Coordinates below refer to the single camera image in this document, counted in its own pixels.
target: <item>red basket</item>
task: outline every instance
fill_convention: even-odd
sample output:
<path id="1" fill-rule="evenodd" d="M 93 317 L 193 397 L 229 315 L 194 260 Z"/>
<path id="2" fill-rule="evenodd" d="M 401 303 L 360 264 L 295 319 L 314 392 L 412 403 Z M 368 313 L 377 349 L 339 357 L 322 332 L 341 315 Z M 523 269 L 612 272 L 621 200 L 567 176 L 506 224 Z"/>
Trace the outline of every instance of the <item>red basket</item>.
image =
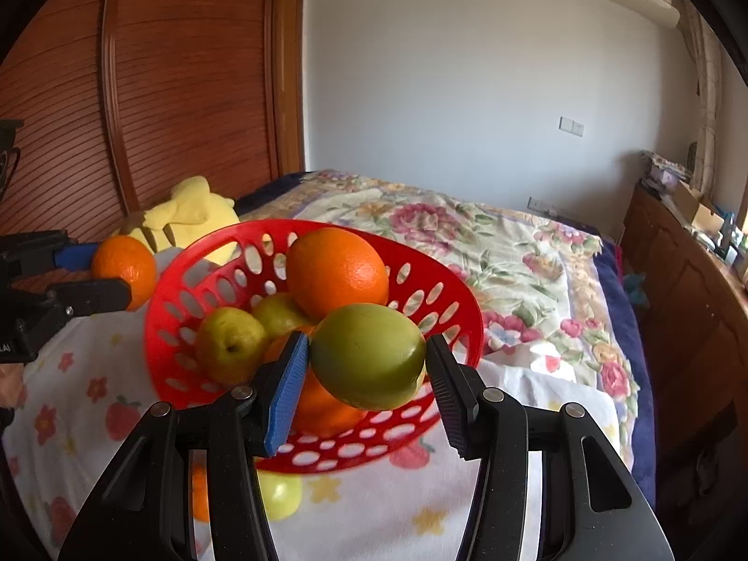
<path id="1" fill-rule="evenodd" d="M 286 291 L 285 253 L 298 236 L 330 226 L 299 220 L 238 223 L 201 238 L 163 273 L 148 307 L 145 351 L 160 399 L 177 409 L 211 403 L 224 389 L 200 373 L 192 342 L 201 320 L 219 306 L 245 306 Z M 480 308 L 470 289 L 447 267 L 423 253 L 359 230 L 389 268 L 390 307 L 417 323 L 426 336 L 459 340 L 476 367 L 483 346 Z M 237 243 L 242 254 L 225 266 L 206 267 L 212 251 Z M 258 464 L 280 473 L 322 473 L 379 459 L 417 439 L 439 421 L 430 385 L 393 411 L 369 412 L 358 426 L 329 440 L 292 433 L 274 457 Z"/>

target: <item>yellow plush toy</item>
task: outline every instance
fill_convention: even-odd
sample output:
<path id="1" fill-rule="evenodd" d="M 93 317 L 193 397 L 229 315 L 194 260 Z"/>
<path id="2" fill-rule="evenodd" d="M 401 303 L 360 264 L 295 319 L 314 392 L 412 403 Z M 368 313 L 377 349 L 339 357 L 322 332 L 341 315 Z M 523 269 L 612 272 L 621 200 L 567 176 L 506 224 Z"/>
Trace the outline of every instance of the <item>yellow plush toy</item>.
<path id="1" fill-rule="evenodd" d="M 231 198 L 211 194 L 205 177 L 190 177 L 171 189 L 171 200 L 130 215 L 117 233 L 137 238 L 153 252 L 185 249 L 215 230 L 238 223 L 233 204 Z M 207 258 L 223 266 L 236 247 L 226 245 Z"/>

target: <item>metal screw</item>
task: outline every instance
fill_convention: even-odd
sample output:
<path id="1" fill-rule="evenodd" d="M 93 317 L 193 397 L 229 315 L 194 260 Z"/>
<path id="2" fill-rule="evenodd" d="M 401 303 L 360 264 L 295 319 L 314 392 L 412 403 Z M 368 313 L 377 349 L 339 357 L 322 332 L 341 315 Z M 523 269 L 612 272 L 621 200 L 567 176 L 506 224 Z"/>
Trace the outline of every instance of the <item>metal screw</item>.
<path id="1" fill-rule="evenodd" d="M 566 413 L 571 417 L 584 417 L 584 407 L 578 403 L 569 403 L 566 405 Z"/>
<path id="2" fill-rule="evenodd" d="M 486 388 L 483 391 L 483 398 L 489 403 L 501 403 L 504 400 L 504 393 L 498 388 Z"/>
<path id="3" fill-rule="evenodd" d="M 151 415 L 154 417 L 163 417 L 171 411 L 171 405 L 165 401 L 159 401 L 151 405 Z"/>
<path id="4" fill-rule="evenodd" d="M 254 388 L 252 388 L 252 386 L 242 384 L 241 386 L 237 386 L 236 388 L 231 390 L 231 396 L 233 396 L 237 401 L 245 401 L 254 396 Z"/>

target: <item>green fruit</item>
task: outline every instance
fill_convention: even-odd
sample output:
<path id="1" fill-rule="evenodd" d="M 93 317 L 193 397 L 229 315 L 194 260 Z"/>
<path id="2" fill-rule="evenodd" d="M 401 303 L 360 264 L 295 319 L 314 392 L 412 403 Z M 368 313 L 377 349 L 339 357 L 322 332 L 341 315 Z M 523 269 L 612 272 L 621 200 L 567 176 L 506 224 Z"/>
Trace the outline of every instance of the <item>green fruit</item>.
<path id="1" fill-rule="evenodd" d="M 290 293 L 268 295 L 254 307 L 252 315 L 272 339 L 305 324 L 315 324 L 293 301 Z"/>
<path id="2" fill-rule="evenodd" d="M 424 380 L 425 340 L 401 312 L 352 303 L 315 329 L 309 362 L 320 383 L 344 403 L 394 409 L 410 401 Z"/>
<path id="3" fill-rule="evenodd" d="M 281 521 L 298 510 L 302 503 L 302 478 L 298 474 L 257 470 L 257 480 L 268 521 Z"/>
<path id="4" fill-rule="evenodd" d="M 267 331 L 252 314 L 218 308 L 197 330 L 194 357 L 209 378 L 236 386 L 252 379 L 269 342 Z"/>

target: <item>floral bedspread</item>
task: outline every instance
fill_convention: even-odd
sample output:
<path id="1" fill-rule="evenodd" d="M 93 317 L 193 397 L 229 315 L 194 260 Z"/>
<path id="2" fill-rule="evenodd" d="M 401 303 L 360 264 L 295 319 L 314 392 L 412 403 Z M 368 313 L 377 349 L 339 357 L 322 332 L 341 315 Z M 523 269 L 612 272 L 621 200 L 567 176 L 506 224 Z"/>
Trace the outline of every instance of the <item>floral bedspread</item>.
<path id="1" fill-rule="evenodd" d="M 480 304 L 483 354 L 511 354 L 519 343 L 545 339 L 573 366 L 578 383 L 613 399 L 622 457 L 631 469 L 639 387 L 613 336 L 592 260 L 602 248 L 599 237 L 535 215 L 336 171 L 307 175 L 242 220 L 271 217 L 354 227 L 444 263 Z"/>

